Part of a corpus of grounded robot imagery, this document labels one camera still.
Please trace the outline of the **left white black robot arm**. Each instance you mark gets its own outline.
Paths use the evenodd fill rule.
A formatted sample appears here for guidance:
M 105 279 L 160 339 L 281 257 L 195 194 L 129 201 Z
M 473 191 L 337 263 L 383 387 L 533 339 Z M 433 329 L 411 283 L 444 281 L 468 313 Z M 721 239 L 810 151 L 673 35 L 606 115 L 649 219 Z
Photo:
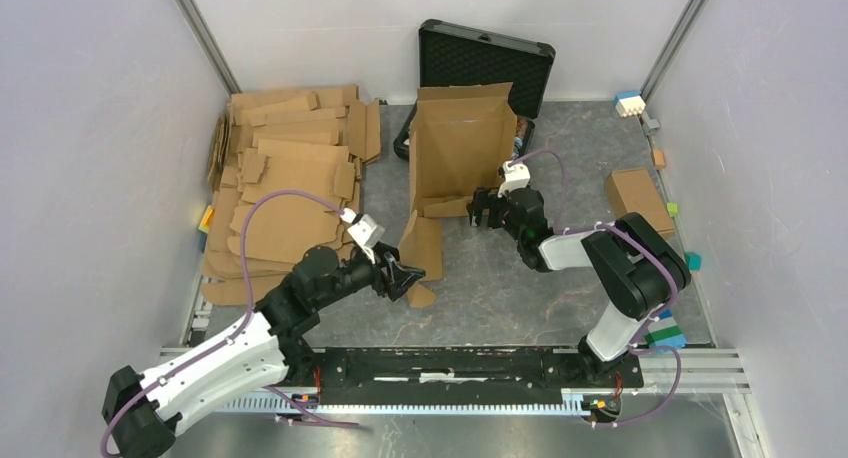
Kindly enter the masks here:
M 143 372 L 130 366 L 114 372 L 102 407 L 102 456 L 160 457 L 233 399 L 284 381 L 306 383 L 317 361 L 304 335 L 319 324 L 321 309 L 364 288 L 396 301 L 425 275 L 384 243 L 372 256 L 355 249 L 347 259 L 325 246 L 309 249 L 231 328 Z

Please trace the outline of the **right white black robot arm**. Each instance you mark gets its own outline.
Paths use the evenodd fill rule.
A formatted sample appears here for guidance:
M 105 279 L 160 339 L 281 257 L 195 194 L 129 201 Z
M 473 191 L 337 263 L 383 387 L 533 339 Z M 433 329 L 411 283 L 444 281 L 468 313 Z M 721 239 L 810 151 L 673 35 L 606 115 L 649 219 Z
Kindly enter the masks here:
M 649 321 L 691 282 L 685 260 L 637 212 L 557 233 L 548 224 L 542 194 L 531 187 L 501 194 L 479 188 L 467 211 L 471 225 L 504 230 L 531 270 L 594 270 L 609 303 L 578 344 L 578 374 L 591 386 L 602 386 L 617 374 Z

